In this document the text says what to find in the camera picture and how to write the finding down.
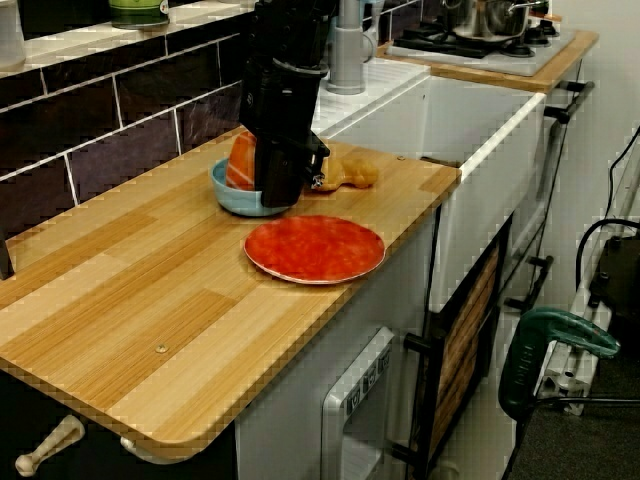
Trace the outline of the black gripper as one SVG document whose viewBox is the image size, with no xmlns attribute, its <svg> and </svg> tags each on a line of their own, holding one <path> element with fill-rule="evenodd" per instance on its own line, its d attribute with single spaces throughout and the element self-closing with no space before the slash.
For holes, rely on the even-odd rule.
<svg viewBox="0 0 640 480">
<path fill-rule="evenodd" d="M 312 189 L 323 185 L 330 150 L 311 131 L 322 78 L 322 59 L 301 64 L 251 57 L 245 65 L 240 122 L 256 138 L 255 185 L 266 208 L 297 203 L 301 158 L 304 180 Z"/>
</svg>

